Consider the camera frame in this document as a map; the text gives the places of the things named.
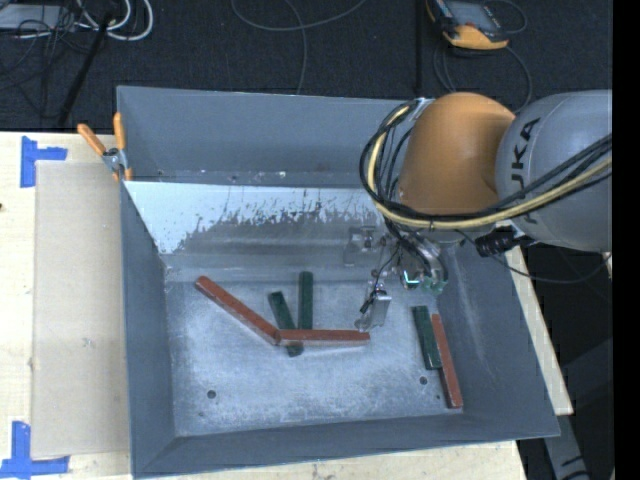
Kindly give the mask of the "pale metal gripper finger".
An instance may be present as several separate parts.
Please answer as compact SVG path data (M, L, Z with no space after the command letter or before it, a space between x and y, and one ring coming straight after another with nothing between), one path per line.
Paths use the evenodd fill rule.
M360 308L360 313L365 314L369 308L374 304L379 296L384 294L384 285L379 281L375 281L372 285L371 291L365 298L364 303Z
M383 326L391 301L392 297L384 291L365 314L361 314L359 310L359 317L354 322L356 329L359 332L368 332L375 327Z

